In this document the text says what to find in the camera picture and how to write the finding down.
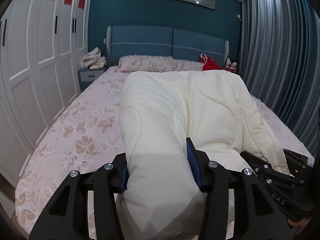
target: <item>white wardrobe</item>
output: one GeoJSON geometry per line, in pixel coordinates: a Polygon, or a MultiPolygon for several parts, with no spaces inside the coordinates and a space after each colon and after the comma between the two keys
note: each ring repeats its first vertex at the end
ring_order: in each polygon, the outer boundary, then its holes
{"type": "Polygon", "coordinates": [[[14,186],[79,95],[90,0],[13,0],[0,21],[0,173],[14,186]]]}

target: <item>white comforter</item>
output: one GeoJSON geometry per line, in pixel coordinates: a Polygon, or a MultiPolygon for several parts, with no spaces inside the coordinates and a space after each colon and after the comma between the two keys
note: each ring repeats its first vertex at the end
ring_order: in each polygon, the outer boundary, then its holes
{"type": "Polygon", "coordinates": [[[226,71],[135,72],[124,85],[119,125],[130,177],[117,201],[125,239],[192,239],[206,195],[186,157],[186,137],[226,169],[248,151],[288,174],[283,150],[241,78],[226,71]]]}

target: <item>blue headboard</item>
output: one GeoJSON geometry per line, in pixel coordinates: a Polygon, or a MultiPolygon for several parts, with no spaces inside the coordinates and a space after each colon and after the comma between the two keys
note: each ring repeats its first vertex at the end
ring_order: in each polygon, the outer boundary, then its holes
{"type": "Polygon", "coordinates": [[[204,53],[224,67],[229,55],[229,42],[170,27],[109,26],[106,51],[108,66],[118,65],[119,59],[126,55],[172,56],[198,61],[200,54],[204,53]]]}

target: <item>floral pillow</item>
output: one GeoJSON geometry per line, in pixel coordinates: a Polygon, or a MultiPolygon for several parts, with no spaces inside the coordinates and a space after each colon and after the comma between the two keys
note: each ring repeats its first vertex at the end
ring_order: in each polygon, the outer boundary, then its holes
{"type": "Polygon", "coordinates": [[[189,71],[196,70],[202,71],[204,63],[184,60],[184,59],[174,59],[173,60],[173,71],[189,71]]]}
{"type": "Polygon", "coordinates": [[[172,57],[129,55],[120,58],[118,71],[168,72],[173,71],[172,61],[172,57]]]}

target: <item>teal wall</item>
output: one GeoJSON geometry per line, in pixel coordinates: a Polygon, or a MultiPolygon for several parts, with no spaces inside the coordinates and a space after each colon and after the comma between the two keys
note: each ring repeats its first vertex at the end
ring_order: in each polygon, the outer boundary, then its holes
{"type": "Polygon", "coordinates": [[[177,0],[91,0],[88,50],[95,47],[105,54],[103,38],[109,25],[158,25],[209,34],[230,42],[230,57],[237,59],[241,22],[241,3],[217,0],[211,10],[177,0]]]}

